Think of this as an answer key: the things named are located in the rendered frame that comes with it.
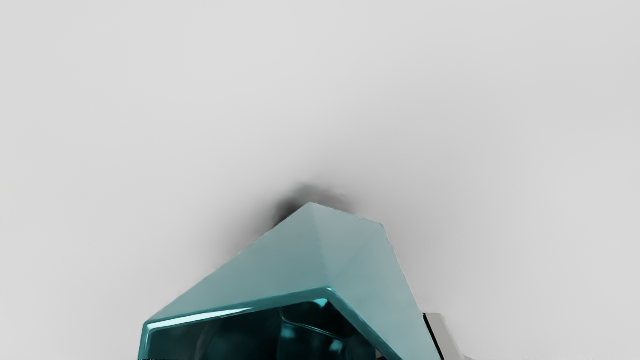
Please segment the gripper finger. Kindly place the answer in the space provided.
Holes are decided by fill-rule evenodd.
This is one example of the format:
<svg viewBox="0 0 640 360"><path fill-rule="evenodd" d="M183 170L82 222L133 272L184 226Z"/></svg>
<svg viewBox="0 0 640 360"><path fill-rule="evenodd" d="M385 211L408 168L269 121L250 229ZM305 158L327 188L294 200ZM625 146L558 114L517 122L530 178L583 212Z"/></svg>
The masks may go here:
<svg viewBox="0 0 640 360"><path fill-rule="evenodd" d="M423 321L426 323L442 360L475 360L475 358L468 357L462 352L443 314L423 313Z"/></svg>

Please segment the teal faceted mug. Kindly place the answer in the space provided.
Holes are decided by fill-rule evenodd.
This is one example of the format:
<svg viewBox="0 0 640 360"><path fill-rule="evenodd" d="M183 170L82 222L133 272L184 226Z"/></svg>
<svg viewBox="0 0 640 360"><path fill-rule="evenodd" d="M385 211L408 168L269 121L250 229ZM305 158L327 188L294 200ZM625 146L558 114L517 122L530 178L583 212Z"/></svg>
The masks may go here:
<svg viewBox="0 0 640 360"><path fill-rule="evenodd" d="M444 360L382 224L307 203L142 326L139 360Z"/></svg>

